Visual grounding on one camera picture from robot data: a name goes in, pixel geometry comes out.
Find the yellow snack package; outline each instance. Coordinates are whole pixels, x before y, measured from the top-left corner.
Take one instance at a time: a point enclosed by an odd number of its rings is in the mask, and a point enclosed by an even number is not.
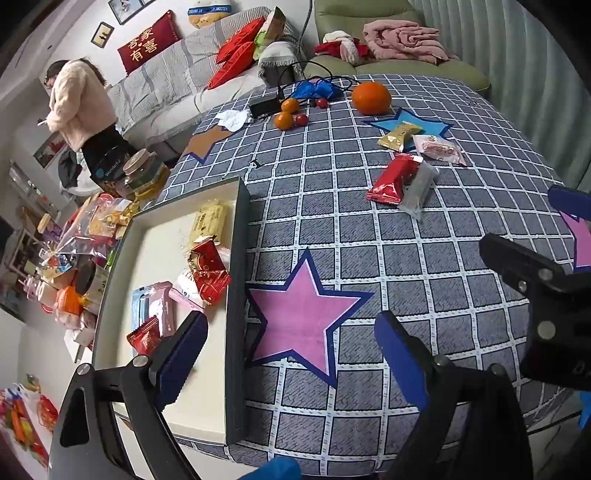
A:
[[[400,122],[390,133],[385,134],[378,140],[378,145],[401,152],[404,149],[404,143],[413,135],[422,132],[423,129],[409,122]]]
[[[189,243],[187,249],[191,250],[195,242],[201,239],[214,236],[216,243],[220,241],[222,236],[223,224],[226,220],[226,208],[219,200],[209,200],[203,205],[193,222],[193,227],[189,234]]]

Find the red bag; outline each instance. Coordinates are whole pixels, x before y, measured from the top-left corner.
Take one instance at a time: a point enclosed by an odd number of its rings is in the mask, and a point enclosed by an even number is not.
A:
[[[416,161],[413,155],[396,152],[394,159],[378,177],[365,197],[374,202],[399,204],[404,195],[402,192],[404,184],[412,178],[420,165],[421,163]]]

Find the glass jar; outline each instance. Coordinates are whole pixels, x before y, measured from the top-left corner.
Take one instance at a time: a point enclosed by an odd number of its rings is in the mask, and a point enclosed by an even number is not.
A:
[[[136,200],[150,200],[158,196],[166,185],[170,169],[164,165],[156,153],[145,148],[137,152],[123,167],[126,187],[133,190]]]

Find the blue star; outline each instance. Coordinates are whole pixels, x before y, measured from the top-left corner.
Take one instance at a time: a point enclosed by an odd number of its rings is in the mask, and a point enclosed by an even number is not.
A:
[[[377,121],[365,121],[365,123],[368,125],[377,127],[380,130],[383,130],[385,133],[394,130],[394,128],[396,128],[400,122],[409,122],[421,127],[424,130],[421,132],[421,135],[436,135],[438,137],[442,137],[443,134],[453,126],[453,124],[448,124],[447,122],[442,122],[441,120],[429,120],[427,118],[421,118],[414,115],[412,112],[405,110],[404,108],[399,108],[394,117]],[[405,152],[410,150],[414,150],[414,143],[412,140],[409,140],[404,145]]]

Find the blue gripper pad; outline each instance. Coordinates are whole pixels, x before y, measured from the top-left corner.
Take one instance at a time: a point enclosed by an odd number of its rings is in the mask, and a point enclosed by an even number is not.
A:
[[[158,371],[155,383],[158,394],[155,405],[159,411],[163,411],[166,405],[177,401],[178,394],[187,381],[187,377],[207,340],[207,317],[201,312],[195,313],[196,317],[191,326],[174,345],[166,363]]]
[[[254,472],[247,473],[238,480],[300,480],[300,464],[293,458],[275,457]]]
[[[548,202],[555,210],[574,217],[591,220],[591,195],[562,185],[552,185]]]
[[[374,334],[404,399],[419,410],[424,409],[428,402],[425,372],[382,313],[375,319]]]

